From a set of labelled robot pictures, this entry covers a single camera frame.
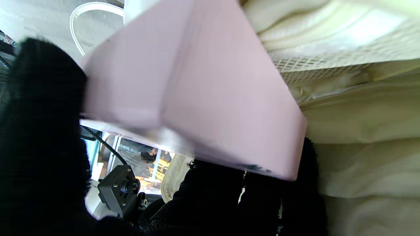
white cord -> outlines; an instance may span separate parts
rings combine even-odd
[[[77,41],[76,34],[74,33],[73,23],[74,23],[74,19],[77,16],[90,10],[104,10],[104,11],[111,12],[111,13],[124,17],[124,10],[122,8],[111,5],[109,3],[100,3],[100,2],[85,3],[78,6],[76,9],[74,9],[74,11],[70,15],[70,33],[71,33],[71,36],[73,37],[73,41],[76,44],[77,49],[79,50],[82,56],[85,56],[86,53],[84,53],[82,47]]]

white wall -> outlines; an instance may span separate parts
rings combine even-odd
[[[47,39],[79,61],[81,55],[70,35],[69,18],[74,8],[86,2],[93,1],[0,0],[0,30],[17,42],[26,37]],[[76,36],[85,52],[122,26],[122,17],[104,11],[86,12],[74,22]]]

black cable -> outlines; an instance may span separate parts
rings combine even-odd
[[[93,137],[95,137],[96,140],[98,140],[101,144],[105,145],[105,147],[108,148],[123,163],[123,165],[128,165],[124,158],[121,155],[119,155],[118,152],[115,151],[109,144],[107,144],[101,137],[95,134],[95,132],[93,132],[91,129],[85,126],[81,127],[84,128],[87,132],[89,132],[89,134],[91,134]]]

pink box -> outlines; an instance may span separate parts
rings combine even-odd
[[[162,0],[82,68],[92,127],[296,178],[306,120],[235,0]]]

white mesh fabric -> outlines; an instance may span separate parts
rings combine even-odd
[[[275,53],[275,58],[278,58],[281,52]],[[420,58],[420,20],[410,19],[393,32],[354,50],[315,57],[285,58],[274,60],[274,63],[285,81],[290,83],[361,69],[369,63],[415,58]]]

